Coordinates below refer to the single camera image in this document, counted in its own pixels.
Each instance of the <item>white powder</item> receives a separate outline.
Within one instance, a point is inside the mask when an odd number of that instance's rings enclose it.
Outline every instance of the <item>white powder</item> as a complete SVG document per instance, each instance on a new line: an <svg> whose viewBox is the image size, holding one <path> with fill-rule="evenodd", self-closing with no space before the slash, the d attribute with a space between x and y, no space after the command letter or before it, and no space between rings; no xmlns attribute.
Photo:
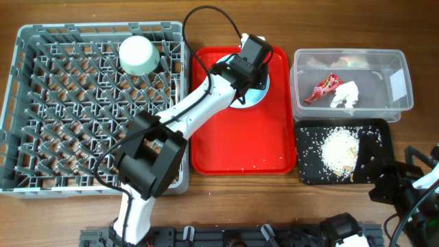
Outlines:
<svg viewBox="0 0 439 247"><path fill-rule="evenodd" d="M324 166L347 178L351 171L344 167L355 168L358 155L359 139L356 134L343 128L335 128L328 132L328 137L321 147Z"/></svg>

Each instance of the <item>white crumpled object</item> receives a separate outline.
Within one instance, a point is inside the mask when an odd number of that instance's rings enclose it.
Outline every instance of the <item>white crumpled object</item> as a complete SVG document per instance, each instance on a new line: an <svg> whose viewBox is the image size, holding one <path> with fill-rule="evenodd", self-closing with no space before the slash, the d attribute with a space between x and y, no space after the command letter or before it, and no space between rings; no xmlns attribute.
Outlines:
<svg viewBox="0 0 439 247"><path fill-rule="evenodd" d="M358 88L354 81L339 85L335 90L335 97L331 102L331 108L336 108L346 100L344 107L353 108L358 101Z"/></svg>

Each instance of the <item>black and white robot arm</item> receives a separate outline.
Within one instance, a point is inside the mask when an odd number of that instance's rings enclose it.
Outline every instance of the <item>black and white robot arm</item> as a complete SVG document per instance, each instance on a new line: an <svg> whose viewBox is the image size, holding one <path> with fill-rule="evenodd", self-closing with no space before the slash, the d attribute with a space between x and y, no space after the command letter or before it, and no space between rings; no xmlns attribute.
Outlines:
<svg viewBox="0 0 439 247"><path fill-rule="evenodd" d="M231 55L227 59L229 61L219 62L211 67L210 74L207 75L211 78L210 87L206 77L194 92L175 106L155 116L143 111L133 119L126 135L129 141L121 145L115 159L121 187L132 195L128 221L124 222L129 198L123 194L119 217L112 225L113 232L110 235L116 242L123 245L121 237L124 224L127 243L137 245L144 239L150 229L155 199L163 194L176 177L189 137L214 114L229 107L234 100L245 99L248 89L265 89L268 65L264 61L270 52L273 52L271 45L250 35L239 54ZM207 91L208 94L199 104L175 119ZM143 136L132 136L148 128L156 130ZM143 143L145 139L162 141L160 154L147 147Z"/></svg>

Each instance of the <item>wooden table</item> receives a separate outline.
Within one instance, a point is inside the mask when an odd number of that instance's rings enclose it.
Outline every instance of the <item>wooden table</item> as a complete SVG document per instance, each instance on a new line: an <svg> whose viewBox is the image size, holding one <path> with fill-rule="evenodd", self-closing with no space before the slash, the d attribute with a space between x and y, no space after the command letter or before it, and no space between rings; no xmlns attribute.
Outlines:
<svg viewBox="0 0 439 247"><path fill-rule="evenodd" d="M398 160L414 145L424 153L439 141L439 2L429 1L49 1L0 3L0 94L4 95L16 33L28 23L182 21L192 8L223 8L242 32L262 35L290 57L299 48L376 48L404 52L412 77L414 108L392 123ZM187 33L195 48L237 45L231 25L205 10L191 17ZM359 221L383 224L394 208L371 202L372 185L305 186L298 171L282 176L201 176L191 170L182 196L158 199L155 226L256 226L316 223L349 212ZM79 232L107 226L120 196L50 200L0 197L0 246L78 246ZM389 227L393 231L396 220ZM401 237L400 245L409 246Z"/></svg>

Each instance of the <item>light blue plate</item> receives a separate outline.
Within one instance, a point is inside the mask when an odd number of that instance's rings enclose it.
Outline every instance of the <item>light blue plate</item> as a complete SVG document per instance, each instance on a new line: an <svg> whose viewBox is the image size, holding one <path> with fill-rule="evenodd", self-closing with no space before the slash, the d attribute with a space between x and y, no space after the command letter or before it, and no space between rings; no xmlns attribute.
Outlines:
<svg viewBox="0 0 439 247"><path fill-rule="evenodd" d="M224 61L225 59L227 59L227 57L229 57L229 55L226 55L223 58L219 59L218 62ZM267 86L265 87L265 90L248 89L248 91L246 93L246 103L241 104L239 101L235 100L230 105L230 107L248 108L248 107L254 106L255 104L258 104L267 95L269 87L270 87L270 74L268 75Z"/></svg>

